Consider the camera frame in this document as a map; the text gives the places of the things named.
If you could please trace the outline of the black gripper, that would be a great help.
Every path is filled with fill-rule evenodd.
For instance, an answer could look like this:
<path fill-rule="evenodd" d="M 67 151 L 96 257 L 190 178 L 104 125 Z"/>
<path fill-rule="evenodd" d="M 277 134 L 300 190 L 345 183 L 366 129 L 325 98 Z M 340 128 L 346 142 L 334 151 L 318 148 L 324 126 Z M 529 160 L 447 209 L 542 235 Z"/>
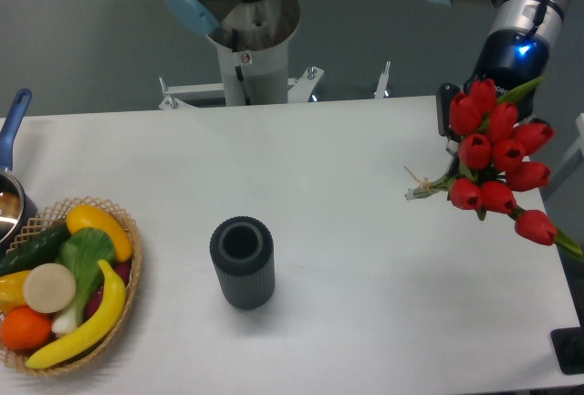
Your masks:
<path fill-rule="evenodd" d="M 488 78 L 495 82 L 498 97 L 527 82 L 542 76 L 549 59 L 546 43 L 534 36 L 525 39 L 525 35 L 514 30 L 497 30 L 489 35 L 469 79 L 463 90 L 469 91 L 477 80 Z M 450 126 L 450 105 L 461 89 L 452 83 L 443 83 L 436 91 L 436 114 L 438 132 L 441 136 L 453 136 Z M 533 117 L 530 124 L 549 123 L 539 117 Z"/>

